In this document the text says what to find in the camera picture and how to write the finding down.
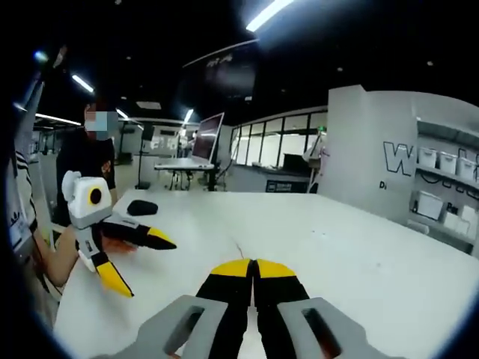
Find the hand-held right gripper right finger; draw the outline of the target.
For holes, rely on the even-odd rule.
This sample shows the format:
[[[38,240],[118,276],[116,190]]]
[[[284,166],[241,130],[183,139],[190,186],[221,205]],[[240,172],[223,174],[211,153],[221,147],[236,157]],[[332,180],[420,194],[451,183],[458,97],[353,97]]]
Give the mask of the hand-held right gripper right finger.
[[[268,358],[387,358],[365,329],[321,297],[312,298],[293,270],[255,261],[257,326]]]

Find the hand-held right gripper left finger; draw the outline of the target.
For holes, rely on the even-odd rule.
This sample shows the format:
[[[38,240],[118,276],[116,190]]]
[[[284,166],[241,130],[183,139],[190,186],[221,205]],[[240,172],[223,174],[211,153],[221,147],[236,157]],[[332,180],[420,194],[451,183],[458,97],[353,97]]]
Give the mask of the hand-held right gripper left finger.
[[[143,323],[135,341],[101,358],[237,358],[248,326],[251,260],[215,267],[196,295],[182,295]]]

